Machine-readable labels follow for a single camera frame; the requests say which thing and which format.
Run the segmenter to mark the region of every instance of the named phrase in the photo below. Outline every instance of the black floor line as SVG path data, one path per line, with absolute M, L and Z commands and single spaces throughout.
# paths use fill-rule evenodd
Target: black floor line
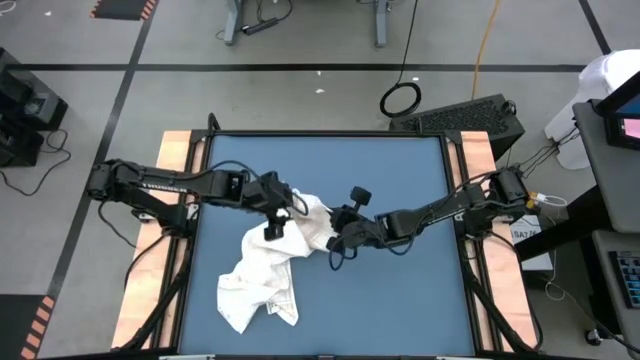
M 138 64 L 140 56 L 142 55 L 142 48 L 147 40 L 147 36 L 149 35 L 149 29 L 151 28 L 154 14 L 155 11 L 151 13 L 149 19 L 143 23 L 142 28 L 140 29 L 138 39 L 136 40 L 135 47 L 133 48 L 133 53 L 131 54 L 131 59 L 127 65 L 122 83 L 120 84 L 120 89 L 118 90 L 118 94 L 116 95 L 116 99 L 113 103 L 111 114 L 109 115 L 109 120 L 107 121 L 107 125 L 105 126 L 102 134 L 102 139 L 100 140 L 100 145 L 98 146 L 96 156 L 93 160 L 93 165 L 103 162 L 107 157 L 109 145 L 111 145 L 113 134 L 115 133 L 118 121 L 120 120 L 120 113 L 122 112 L 125 100 L 127 99 L 131 82 L 133 81 L 135 65 Z M 80 203 L 78 204 L 78 208 L 73 216 L 73 220 L 71 221 L 71 227 L 69 228 L 67 239 L 64 242 L 62 253 L 58 259 L 53 277 L 51 278 L 51 283 L 49 284 L 49 290 L 47 291 L 47 294 L 54 299 L 58 298 L 58 295 L 60 295 L 60 291 L 62 290 L 62 285 L 64 284 L 64 279 L 66 278 L 69 266 L 71 265 L 71 259 L 75 252 L 76 245 L 78 244 L 80 232 L 82 231 L 82 226 L 84 225 L 84 221 L 87 217 L 87 211 L 89 210 L 90 203 L 91 199 L 83 193 Z
M 589 27 L 591 27 L 591 31 L 593 32 L 593 36 L 596 37 L 596 41 L 598 42 L 598 46 L 600 46 L 600 51 L 602 51 L 602 55 L 608 55 L 611 53 L 611 48 L 609 47 L 609 43 L 607 43 L 607 39 L 604 38 L 604 33 L 600 28 L 600 24 L 598 24 L 598 20 L 596 20 L 596 16 L 593 14 L 593 10 L 591 9 L 591 5 L 589 5 L 588 0 L 578 0 L 580 2 L 580 7 L 582 11 L 584 11 L 584 16 L 587 17 L 587 21 L 589 22 Z
M 28 71 L 157 71 L 157 72 L 251 72 L 251 71 L 400 71 L 401 64 L 21 64 L 12 70 Z M 564 73 L 581 72 L 585 65 L 480 65 L 481 72 Z M 473 64 L 407 64 L 406 71 L 473 72 Z

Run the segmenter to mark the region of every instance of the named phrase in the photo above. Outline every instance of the orange striped tape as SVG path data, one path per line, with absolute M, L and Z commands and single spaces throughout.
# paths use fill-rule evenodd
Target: orange striped tape
M 42 339 L 47 330 L 47 325 L 49 324 L 49 319 L 51 318 L 55 304 L 55 300 L 49 296 L 45 296 L 40 302 L 38 310 L 36 310 L 35 319 L 31 323 L 31 329 L 27 334 L 27 339 L 20 352 L 22 359 L 35 359 L 38 355 L 38 350 L 42 344 Z

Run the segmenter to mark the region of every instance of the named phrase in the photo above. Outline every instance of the blue table surface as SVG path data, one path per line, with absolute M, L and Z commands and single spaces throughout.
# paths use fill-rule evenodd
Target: blue table surface
M 369 217 L 420 207 L 448 191 L 437 138 L 216 136 L 213 144 L 210 165 L 239 160 L 258 173 L 275 170 L 330 207 L 351 203 L 352 187 L 364 187 L 373 194 L 361 210 Z M 427 228 L 403 257 L 365 248 L 337 272 L 326 253 L 293 259 L 298 323 L 290 326 L 263 306 L 238 334 L 218 313 L 218 277 L 233 270 L 244 233 L 263 221 L 204 207 L 180 354 L 473 354 L 451 221 Z

